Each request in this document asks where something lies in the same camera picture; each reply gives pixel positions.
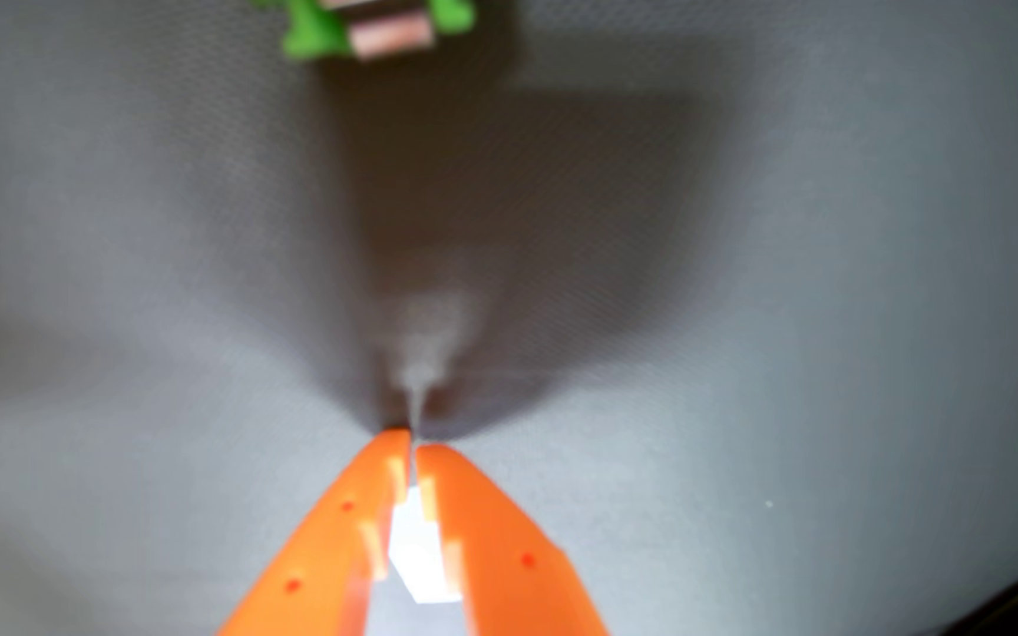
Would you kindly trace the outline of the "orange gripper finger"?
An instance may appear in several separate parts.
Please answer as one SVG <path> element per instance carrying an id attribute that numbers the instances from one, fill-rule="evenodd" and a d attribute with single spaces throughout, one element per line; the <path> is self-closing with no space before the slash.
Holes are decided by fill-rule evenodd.
<path id="1" fill-rule="evenodd" d="M 477 465 L 439 443 L 414 458 L 468 635 L 609 634 L 568 556 Z"/>
<path id="2" fill-rule="evenodd" d="M 219 635 L 363 635 L 388 575 L 392 513 L 404 502 L 412 435 L 375 436 L 321 496 Z"/>

